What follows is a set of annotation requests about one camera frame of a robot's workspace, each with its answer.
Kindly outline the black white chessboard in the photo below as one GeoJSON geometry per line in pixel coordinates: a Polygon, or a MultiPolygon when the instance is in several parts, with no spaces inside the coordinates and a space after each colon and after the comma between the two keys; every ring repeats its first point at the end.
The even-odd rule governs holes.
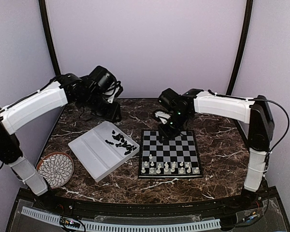
{"type": "Polygon", "coordinates": [[[171,140],[162,140],[157,130],[143,130],[141,134],[141,147],[139,155],[139,178],[202,178],[203,170],[201,167],[200,154],[197,148],[194,131],[184,131],[182,135],[171,140]],[[172,163],[176,162],[175,172],[171,173],[172,163]],[[184,173],[180,174],[180,162],[184,162],[184,173]],[[157,163],[161,163],[161,173],[156,174],[157,163]],[[168,162],[169,172],[164,174],[164,164],[168,162]],[[186,163],[190,162],[191,173],[187,173],[186,163]],[[141,168],[145,167],[146,173],[141,173],[141,168]],[[194,169],[198,167],[199,172],[194,173],[194,169]],[[154,173],[149,173],[149,168],[154,168],[154,173]]]}

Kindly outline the white plastic divided tray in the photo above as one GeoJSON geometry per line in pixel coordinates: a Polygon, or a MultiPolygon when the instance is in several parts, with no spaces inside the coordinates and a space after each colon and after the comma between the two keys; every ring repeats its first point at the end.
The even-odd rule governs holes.
{"type": "Polygon", "coordinates": [[[134,140],[108,121],[74,139],[68,146],[96,182],[104,179],[140,150],[140,146],[134,140]],[[137,149],[125,156],[123,148],[119,150],[115,146],[108,145],[105,140],[113,140],[112,130],[123,134],[137,149]]]}

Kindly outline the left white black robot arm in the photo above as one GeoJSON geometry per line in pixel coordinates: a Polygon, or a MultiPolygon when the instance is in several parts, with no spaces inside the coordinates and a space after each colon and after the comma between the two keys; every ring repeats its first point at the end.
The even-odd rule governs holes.
{"type": "Polygon", "coordinates": [[[8,165],[36,196],[40,196],[41,205],[54,211],[58,199],[49,193],[45,179],[24,157],[15,133],[36,118],[71,102],[88,107],[99,119],[119,122],[120,104],[115,99],[122,92],[121,82],[106,68],[97,66],[82,77],[72,73],[58,75],[41,89],[0,107],[0,161],[8,165]]]}

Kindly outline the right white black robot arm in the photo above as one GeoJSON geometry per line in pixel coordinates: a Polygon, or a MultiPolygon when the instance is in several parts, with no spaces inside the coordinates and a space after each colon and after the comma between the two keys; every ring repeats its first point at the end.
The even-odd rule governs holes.
{"type": "Polygon", "coordinates": [[[256,192],[267,172],[269,156],[274,149],[275,123],[269,104],[263,95],[255,98],[240,98],[214,93],[210,90],[192,88],[180,95],[171,88],[164,90],[158,102],[164,111],[154,112],[154,118],[161,121],[158,126],[163,139],[171,139],[186,130],[189,119],[198,114],[211,114],[241,121],[248,128],[249,163],[244,189],[237,198],[237,206],[247,210],[256,201],[256,192]]]}

